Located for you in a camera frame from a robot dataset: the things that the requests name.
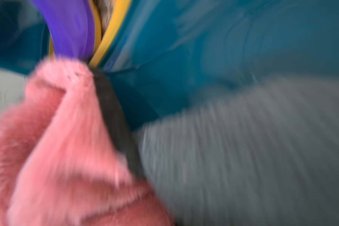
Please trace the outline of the teal rubber boot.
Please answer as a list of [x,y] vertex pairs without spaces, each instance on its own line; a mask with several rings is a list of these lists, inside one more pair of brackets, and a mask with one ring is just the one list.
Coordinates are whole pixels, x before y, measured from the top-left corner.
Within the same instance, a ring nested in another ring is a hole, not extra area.
[[90,63],[137,128],[271,74],[339,74],[339,1],[117,1]]
[[28,75],[52,51],[46,22],[30,1],[0,1],[0,68]]

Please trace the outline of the pink microfiber cloth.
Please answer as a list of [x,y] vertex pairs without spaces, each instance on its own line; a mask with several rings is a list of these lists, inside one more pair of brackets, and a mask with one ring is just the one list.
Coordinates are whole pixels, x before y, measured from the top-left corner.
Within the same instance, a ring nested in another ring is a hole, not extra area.
[[339,226],[339,76],[277,75],[132,135],[47,58],[0,115],[0,226]]

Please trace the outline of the purple rubber boot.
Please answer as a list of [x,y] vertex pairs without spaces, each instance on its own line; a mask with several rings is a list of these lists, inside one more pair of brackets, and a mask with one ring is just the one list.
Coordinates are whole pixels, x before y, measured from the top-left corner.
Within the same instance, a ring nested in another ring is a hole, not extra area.
[[50,32],[56,56],[87,60],[99,47],[101,21],[94,1],[34,0]]

